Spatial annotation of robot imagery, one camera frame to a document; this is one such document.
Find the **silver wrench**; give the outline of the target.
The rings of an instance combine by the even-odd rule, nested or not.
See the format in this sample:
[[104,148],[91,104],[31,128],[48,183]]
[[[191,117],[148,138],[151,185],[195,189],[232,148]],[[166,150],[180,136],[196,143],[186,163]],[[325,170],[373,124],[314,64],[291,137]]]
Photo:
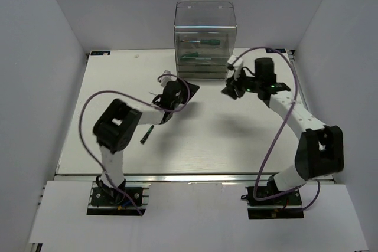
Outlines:
[[211,74],[225,74],[226,72],[224,70],[220,70],[220,71],[217,71],[217,70],[189,70],[189,71],[179,71],[179,73],[185,73],[185,74],[208,74],[208,75],[211,75]]

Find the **long green handle screwdriver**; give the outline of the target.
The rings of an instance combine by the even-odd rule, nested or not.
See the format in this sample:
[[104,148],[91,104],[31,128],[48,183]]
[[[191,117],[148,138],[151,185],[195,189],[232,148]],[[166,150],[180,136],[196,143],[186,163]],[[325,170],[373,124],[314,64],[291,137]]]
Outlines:
[[212,60],[211,57],[206,57],[204,54],[199,54],[198,52],[193,52],[193,53],[186,53],[181,55],[179,60]]

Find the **short green handle screwdriver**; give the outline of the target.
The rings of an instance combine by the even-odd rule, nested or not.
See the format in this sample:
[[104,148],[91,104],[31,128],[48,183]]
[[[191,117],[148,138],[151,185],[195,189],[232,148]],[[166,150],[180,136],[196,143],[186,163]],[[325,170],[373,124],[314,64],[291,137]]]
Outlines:
[[209,45],[209,46],[218,46],[221,44],[221,41],[217,39],[181,40],[181,42],[200,44],[200,45]]

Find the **clear plastic drawer cabinet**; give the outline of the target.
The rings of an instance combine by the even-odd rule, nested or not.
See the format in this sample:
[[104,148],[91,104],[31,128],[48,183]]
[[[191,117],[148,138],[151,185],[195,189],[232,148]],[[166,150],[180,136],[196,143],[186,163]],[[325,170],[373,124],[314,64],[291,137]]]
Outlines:
[[[227,60],[233,54],[237,36],[234,5],[229,1],[182,0],[177,2],[174,19],[174,48],[177,74],[193,80],[223,80]],[[217,39],[218,46],[181,42],[181,40]],[[186,53],[198,52],[212,60],[179,60]],[[225,74],[183,74],[189,70],[224,70]]]

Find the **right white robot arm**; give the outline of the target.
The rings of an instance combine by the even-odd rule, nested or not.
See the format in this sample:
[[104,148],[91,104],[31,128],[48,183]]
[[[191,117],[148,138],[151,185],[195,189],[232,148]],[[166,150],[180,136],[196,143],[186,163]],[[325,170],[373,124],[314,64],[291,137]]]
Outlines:
[[344,169],[343,131],[338,126],[329,126],[317,119],[297,101],[298,90],[276,80],[275,65],[271,58],[255,60],[251,76],[245,71],[242,59],[232,56],[227,62],[232,72],[226,80],[223,94],[236,100],[245,93],[255,93],[266,106],[283,122],[277,132],[281,134],[288,126],[298,139],[293,164],[272,175],[262,193],[253,188],[253,199],[257,202],[270,200],[280,204],[288,194],[308,181],[321,176],[341,172]]

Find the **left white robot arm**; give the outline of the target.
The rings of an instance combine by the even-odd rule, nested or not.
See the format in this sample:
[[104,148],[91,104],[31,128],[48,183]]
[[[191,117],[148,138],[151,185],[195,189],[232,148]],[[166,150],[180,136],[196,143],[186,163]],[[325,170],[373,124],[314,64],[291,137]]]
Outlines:
[[123,151],[138,125],[163,125],[174,112],[184,107],[200,87],[185,80],[167,79],[161,83],[162,93],[152,100],[152,107],[132,107],[121,99],[114,99],[98,121],[93,134],[100,147],[102,172],[97,185],[111,204],[119,204],[125,197]]

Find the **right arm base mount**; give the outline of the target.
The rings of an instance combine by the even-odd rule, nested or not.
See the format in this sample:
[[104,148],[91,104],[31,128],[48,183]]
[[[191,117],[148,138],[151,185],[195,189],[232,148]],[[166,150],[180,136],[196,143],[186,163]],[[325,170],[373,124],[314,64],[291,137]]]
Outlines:
[[304,212],[299,188],[295,191],[258,201],[253,197],[253,186],[246,187],[246,194],[240,199],[247,203],[248,219],[250,220],[282,220],[282,219],[302,219]]

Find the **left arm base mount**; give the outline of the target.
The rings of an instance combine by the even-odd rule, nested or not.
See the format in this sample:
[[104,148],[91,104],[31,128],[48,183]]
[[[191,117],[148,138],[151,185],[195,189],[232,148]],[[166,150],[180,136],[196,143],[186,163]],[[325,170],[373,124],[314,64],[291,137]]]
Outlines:
[[134,186],[123,181],[119,189],[122,189],[129,197],[105,185],[100,176],[97,176],[92,183],[86,214],[143,216],[149,201],[149,186]]

